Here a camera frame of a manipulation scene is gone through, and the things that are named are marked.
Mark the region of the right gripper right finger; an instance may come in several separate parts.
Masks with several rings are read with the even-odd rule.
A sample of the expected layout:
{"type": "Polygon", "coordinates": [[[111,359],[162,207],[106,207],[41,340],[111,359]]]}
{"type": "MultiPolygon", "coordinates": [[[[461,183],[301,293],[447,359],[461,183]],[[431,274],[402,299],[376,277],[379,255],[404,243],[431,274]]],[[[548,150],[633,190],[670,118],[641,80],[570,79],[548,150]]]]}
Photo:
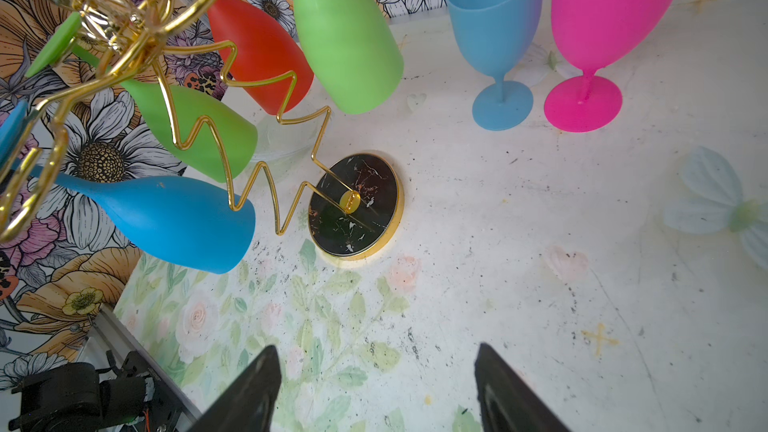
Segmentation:
{"type": "Polygon", "coordinates": [[[484,431],[569,431],[489,344],[480,344],[474,370],[484,431]]]}

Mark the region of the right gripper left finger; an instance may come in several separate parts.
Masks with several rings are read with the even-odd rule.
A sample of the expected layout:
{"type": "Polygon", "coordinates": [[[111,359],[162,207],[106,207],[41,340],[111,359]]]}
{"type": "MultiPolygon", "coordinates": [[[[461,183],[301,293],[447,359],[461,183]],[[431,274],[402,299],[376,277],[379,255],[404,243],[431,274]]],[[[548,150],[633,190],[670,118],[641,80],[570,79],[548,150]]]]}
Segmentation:
{"type": "Polygon", "coordinates": [[[269,432],[282,375],[277,348],[265,347],[196,420],[191,432],[269,432]]]}

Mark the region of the pink wine glass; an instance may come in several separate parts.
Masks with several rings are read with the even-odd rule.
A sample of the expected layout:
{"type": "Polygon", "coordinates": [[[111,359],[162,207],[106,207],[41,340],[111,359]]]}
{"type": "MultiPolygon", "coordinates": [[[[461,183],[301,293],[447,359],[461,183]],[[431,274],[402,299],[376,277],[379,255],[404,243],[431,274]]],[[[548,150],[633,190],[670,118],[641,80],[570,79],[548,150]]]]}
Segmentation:
{"type": "Polygon", "coordinates": [[[552,0],[555,44],[563,58],[581,72],[554,87],[545,100],[545,116],[554,127],[589,132],[619,114],[620,88],[597,73],[638,46],[672,1],[552,0]]]}

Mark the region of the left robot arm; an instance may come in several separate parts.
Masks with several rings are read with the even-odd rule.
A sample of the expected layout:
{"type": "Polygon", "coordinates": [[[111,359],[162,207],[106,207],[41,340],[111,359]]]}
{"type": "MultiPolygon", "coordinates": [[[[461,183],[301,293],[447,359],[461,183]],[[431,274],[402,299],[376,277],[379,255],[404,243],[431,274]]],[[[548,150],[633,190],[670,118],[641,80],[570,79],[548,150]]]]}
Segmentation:
{"type": "Polygon", "coordinates": [[[68,363],[23,379],[11,389],[21,395],[11,431],[174,431],[184,406],[169,383],[139,352],[118,366],[68,363]]]}

